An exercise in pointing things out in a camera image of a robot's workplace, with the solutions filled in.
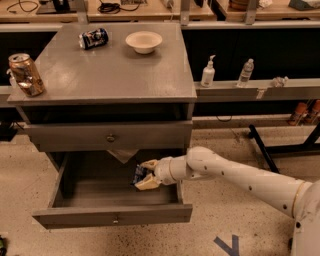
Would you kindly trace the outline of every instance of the white bowl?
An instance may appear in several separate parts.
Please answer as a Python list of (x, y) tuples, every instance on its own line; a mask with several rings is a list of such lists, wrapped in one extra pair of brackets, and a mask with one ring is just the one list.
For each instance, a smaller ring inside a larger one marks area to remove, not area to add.
[(137, 53), (148, 54), (162, 42), (162, 37), (154, 32), (140, 31), (127, 36), (126, 43), (133, 47)]

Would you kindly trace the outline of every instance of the closed drawer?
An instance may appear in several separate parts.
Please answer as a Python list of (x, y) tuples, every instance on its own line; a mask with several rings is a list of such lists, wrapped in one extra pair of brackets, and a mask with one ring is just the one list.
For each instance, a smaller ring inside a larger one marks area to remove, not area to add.
[(130, 184), (137, 162), (165, 156), (141, 150), (121, 164), (105, 151), (67, 153), (48, 209), (33, 217), (48, 229), (188, 222), (192, 205), (183, 204), (180, 184), (148, 191)]
[(186, 148), (192, 121), (26, 125), (39, 151)]

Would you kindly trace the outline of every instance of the speckled concrete floor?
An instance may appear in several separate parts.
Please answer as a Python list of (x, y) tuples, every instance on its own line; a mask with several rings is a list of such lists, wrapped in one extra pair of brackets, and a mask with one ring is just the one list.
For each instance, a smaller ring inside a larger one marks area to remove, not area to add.
[[(257, 129), (268, 146), (302, 143), (314, 128), (273, 121), (268, 122), (272, 126), (258, 122), (264, 126)], [(248, 139), (246, 125), (241, 119), (198, 120), (191, 144), (268, 168), (255, 142)], [(282, 174), (314, 181), (320, 178), (319, 160), (320, 155), (314, 155), (275, 162)], [(238, 241), (240, 255), (290, 254), (293, 220), (220, 178), (184, 182), (185, 203), (193, 204), (190, 223), (46, 230), (31, 214), (47, 207), (57, 176), (47, 156), (19, 132), (11, 142), (0, 143), (0, 163), (0, 235), (6, 238), (8, 256), (238, 255), (222, 249), (223, 243), (232, 248), (232, 238), (233, 249)]]

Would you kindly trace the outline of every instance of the white robotic arm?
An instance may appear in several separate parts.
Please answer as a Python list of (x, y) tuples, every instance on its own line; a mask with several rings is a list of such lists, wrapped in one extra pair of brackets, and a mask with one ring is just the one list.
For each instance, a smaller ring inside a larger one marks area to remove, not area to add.
[(223, 177), (296, 221), (292, 256), (320, 255), (320, 182), (311, 183), (229, 161), (210, 149), (194, 147), (187, 155), (146, 162), (153, 170), (136, 185), (140, 190), (181, 180)]

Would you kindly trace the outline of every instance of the soap dispenser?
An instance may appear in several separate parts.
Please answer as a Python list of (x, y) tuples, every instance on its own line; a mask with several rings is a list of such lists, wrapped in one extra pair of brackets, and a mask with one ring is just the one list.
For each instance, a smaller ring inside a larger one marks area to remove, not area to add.
[(213, 68), (213, 58), (216, 55), (211, 55), (210, 60), (208, 61), (208, 65), (203, 69), (201, 85), (204, 87), (210, 87), (213, 83), (213, 77), (215, 74), (215, 70)]

